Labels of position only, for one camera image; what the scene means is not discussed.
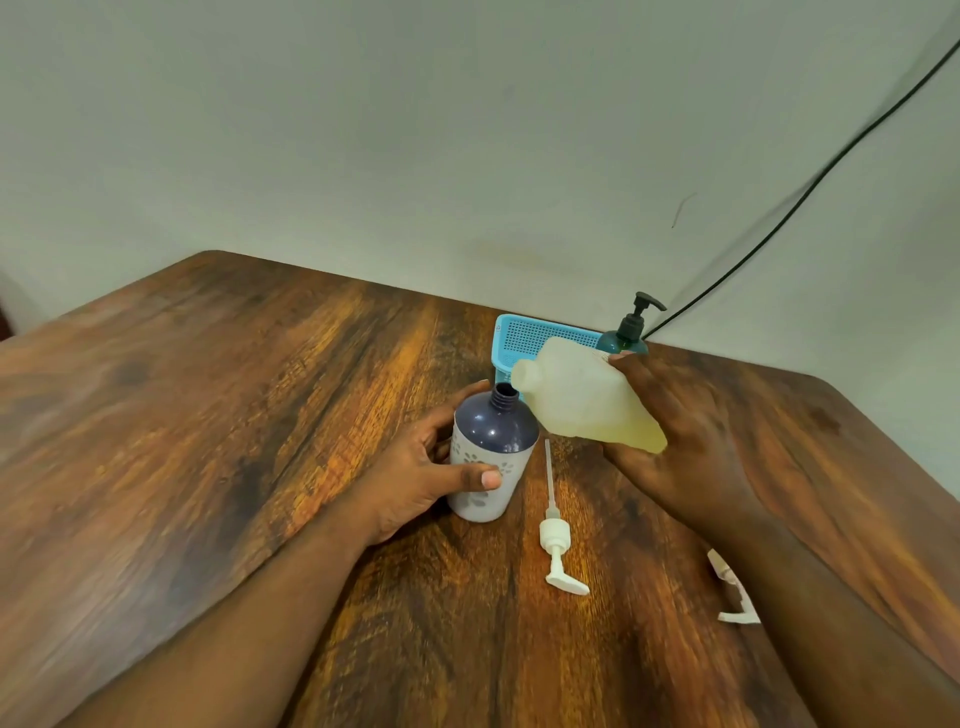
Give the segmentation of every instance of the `white pump dispenser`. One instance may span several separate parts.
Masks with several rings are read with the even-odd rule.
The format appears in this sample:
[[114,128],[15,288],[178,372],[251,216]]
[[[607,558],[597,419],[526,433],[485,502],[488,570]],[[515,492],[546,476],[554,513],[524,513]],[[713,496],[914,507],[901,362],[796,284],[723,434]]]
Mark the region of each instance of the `white pump dispenser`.
[[546,518],[540,522],[540,545],[550,554],[550,573],[546,575],[546,583],[573,595],[585,596],[590,593],[590,587],[577,581],[564,571],[564,562],[561,561],[570,548],[570,524],[560,517],[557,499],[553,490],[553,464],[550,462],[550,441],[544,440],[546,450],[546,486],[549,495]]

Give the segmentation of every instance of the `soap dispenser pump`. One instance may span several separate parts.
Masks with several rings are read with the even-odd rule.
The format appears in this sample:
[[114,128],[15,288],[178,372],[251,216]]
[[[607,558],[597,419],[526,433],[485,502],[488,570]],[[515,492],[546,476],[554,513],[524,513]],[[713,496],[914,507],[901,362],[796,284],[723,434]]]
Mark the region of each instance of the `soap dispenser pump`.
[[647,345],[640,338],[643,333],[643,316],[641,314],[651,303],[661,311],[666,310],[666,306],[653,296],[643,293],[643,291],[637,291],[634,297],[634,312],[623,317],[620,328],[616,331],[607,331],[601,336],[596,348],[601,352],[609,353],[647,353]]

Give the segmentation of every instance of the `wooden table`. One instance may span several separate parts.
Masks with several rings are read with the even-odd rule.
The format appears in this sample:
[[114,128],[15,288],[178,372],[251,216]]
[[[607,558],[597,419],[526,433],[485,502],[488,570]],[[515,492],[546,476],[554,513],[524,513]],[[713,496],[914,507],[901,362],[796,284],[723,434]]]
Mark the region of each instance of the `wooden table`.
[[[0,725],[44,728],[234,589],[447,392],[498,311],[203,253],[0,346]],[[960,504],[823,381],[654,347],[727,398],[767,505],[960,677]],[[808,725],[706,547],[590,443],[505,516],[438,504],[355,571],[291,726]]]

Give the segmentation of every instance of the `threaded bottle neck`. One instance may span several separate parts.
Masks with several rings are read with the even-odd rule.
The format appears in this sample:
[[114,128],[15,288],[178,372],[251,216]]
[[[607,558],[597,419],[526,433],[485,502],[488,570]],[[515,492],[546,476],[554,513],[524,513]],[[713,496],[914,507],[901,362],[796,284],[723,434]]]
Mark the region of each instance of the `threaded bottle neck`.
[[497,412],[512,412],[519,399],[519,392],[507,382],[501,381],[493,387],[490,404]]

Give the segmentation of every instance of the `plastic bottle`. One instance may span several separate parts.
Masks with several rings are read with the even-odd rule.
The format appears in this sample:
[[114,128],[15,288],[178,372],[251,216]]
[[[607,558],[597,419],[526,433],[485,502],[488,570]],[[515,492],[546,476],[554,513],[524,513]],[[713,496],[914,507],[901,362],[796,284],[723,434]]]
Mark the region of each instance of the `plastic bottle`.
[[549,338],[535,360],[514,365],[511,382],[555,435],[660,452],[666,447],[663,430],[627,378],[607,363],[608,356],[574,341]]
[[640,335],[643,333],[643,310],[650,304],[653,304],[661,311],[666,310],[666,306],[660,303],[653,296],[643,291],[637,291],[634,297],[634,312],[628,313],[620,322],[620,328],[616,331],[607,331],[600,337],[596,348],[601,352],[620,353],[634,352],[647,353],[647,345],[643,343]]
[[495,465],[503,481],[493,491],[447,496],[453,512],[478,523],[500,518],[539,437],[537,418],[506,382],[464,400],[453,416],[450,462]]

